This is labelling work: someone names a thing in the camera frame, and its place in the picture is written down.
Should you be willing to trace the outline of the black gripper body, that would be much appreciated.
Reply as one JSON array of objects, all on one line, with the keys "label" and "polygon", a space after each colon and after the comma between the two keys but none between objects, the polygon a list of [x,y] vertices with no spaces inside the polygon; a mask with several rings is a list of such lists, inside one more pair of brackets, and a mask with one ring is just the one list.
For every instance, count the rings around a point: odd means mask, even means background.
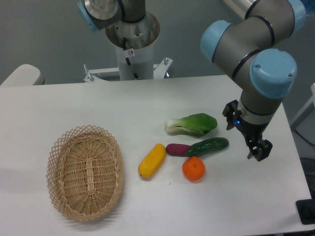
[{"label": "black gripper body", "polygon": [[246,113],[246,110],[237,110],[233,115],[234,126],[242,133],[248,147],[267,147],[262,134],[269,122],[260,120],[261,116]]}]

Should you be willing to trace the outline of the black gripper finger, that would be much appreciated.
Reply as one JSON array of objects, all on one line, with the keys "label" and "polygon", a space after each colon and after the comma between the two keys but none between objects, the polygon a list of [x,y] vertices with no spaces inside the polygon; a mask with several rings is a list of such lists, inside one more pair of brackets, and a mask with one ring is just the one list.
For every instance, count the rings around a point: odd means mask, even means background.
[{"label": "black gripper finger", "polygon": [[273,147],[272,143],[268,140],[264,140],[262,137],[258,137],[254,140],[248,140],[247,146],[249,148],[248,159],[254,158],[258,162],[267,158]]},{"label": "black gripper finger", "polygon": [[241,124],[242,111],[238,109],[238,100],[233,100],[226,104],[222,115],[226,118],[227,130]]}]

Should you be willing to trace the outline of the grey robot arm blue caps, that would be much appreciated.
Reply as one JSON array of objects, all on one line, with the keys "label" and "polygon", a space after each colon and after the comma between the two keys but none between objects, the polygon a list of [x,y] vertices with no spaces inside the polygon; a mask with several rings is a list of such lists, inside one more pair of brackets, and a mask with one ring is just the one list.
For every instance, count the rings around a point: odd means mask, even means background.
[{"label": "grey robot arm blue caps", "polygon": [[[261,161],[272,149],[262,134],[297,76],[294,58],[274,45],[303,27],[306,9],[299,0],[228,0],[243,21],[235,26],[212,23],[200,41],[202,53],[242,89],[226,105],[227,129],[237,128]],[[81,0],[79,12],[91,31],[105,30],[115,46],[121,80],[153,79],[152,46],[160,32],[158,20],[143,0]]]}]

